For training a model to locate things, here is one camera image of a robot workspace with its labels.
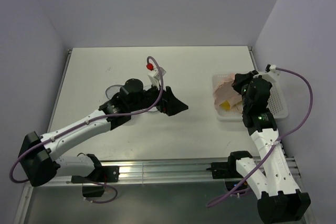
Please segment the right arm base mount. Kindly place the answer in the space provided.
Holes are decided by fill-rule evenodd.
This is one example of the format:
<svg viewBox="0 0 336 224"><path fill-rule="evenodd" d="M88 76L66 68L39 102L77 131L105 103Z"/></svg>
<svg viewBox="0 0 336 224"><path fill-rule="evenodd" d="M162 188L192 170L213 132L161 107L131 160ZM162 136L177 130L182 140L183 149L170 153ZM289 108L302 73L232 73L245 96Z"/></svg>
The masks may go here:
<svg viewBox="0 0 336 224"><path fill-rule="evenodd" d="M213 162L206 170L211 173L212 179L223 180L228 191L243 178L242 175L230 169L228 162Z"/></svg>

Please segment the white mesh laundry bag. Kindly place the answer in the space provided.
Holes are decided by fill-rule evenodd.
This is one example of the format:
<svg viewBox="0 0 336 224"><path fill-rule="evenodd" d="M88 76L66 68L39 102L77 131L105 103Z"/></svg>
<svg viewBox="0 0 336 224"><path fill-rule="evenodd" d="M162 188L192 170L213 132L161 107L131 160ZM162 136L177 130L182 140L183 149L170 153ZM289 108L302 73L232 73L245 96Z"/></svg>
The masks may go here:
<svg viewBox="0 0 336 224"><path fill-rule="evenodd" d="M105 114L123 114L148 111L159 103L160 81L165 70L148 65L150 86L139 79L131 78L125 84L115 84L106 89L107 102L99 107Z"/></svg>

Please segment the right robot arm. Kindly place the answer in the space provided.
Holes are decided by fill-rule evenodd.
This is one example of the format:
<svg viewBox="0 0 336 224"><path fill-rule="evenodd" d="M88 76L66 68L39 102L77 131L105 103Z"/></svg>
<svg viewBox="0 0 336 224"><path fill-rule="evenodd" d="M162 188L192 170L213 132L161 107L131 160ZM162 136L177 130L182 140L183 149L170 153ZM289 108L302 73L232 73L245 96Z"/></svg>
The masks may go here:
<svg viewBox="0 0 336 224"><path fill-rule="evenodd" d="M227 170L242 176L257 197L257 209L263 223L298 221L311 204L293 179L279 144L279 132L268 109L271 82L257 71L235 75L233 89L242 97L243 123L258 149L261 161L256 164L248 151L232 152Z"/></svg>

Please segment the pink bra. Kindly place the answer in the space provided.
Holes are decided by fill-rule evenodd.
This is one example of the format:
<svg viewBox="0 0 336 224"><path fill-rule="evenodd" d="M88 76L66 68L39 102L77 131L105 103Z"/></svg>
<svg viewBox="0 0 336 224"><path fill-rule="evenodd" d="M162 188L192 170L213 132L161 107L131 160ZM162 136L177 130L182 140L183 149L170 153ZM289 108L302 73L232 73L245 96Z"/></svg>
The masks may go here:
<svg viewBox="0 0 336 224"><path fill-rule="evenodd" d="M232 88L234 76L234 73L227 74L225 77L217 81L216 86L214 87L214 107L217 112L242 114L242 96ZM219 105L226 100L232 104L232 109L230 111L225 111L219 107Z"/></svg>

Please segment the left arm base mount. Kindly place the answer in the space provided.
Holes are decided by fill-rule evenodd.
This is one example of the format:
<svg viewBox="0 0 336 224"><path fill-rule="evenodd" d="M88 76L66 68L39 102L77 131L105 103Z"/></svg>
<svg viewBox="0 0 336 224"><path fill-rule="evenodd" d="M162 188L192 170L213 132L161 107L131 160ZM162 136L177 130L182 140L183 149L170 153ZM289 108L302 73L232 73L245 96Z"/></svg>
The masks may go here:
<svg viewBox="0 0 336 224"><path fill-rule="evenodd" d="M113 199L118 195L118 191L110 185L119 180L120 167L116 165L101 166L98 171L94 171L87 177L72 176L72 184L82 184L82 195L85 199L95 201L95 198L100 198L104 193L113 192Z"/></svg>

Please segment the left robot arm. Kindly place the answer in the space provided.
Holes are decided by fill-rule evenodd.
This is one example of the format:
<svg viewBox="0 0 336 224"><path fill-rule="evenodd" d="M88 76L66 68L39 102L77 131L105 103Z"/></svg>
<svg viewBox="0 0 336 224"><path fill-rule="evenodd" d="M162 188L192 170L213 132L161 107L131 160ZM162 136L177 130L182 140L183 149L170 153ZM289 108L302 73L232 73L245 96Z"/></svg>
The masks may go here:
<svg viewBox="0 0 336 224"><path fill-rule="evenodd" d="M188 110L188 106L175 97L169 86L152 85L146 90L139 79L129 79L110 100L78 122L43 135L36 132L27 134L18 155L18 163L27 176L26 180L34 187L61 176L98 181L102 176L102 165L95 155L66 157L64 154L153 107L167 116Z"/></svg>

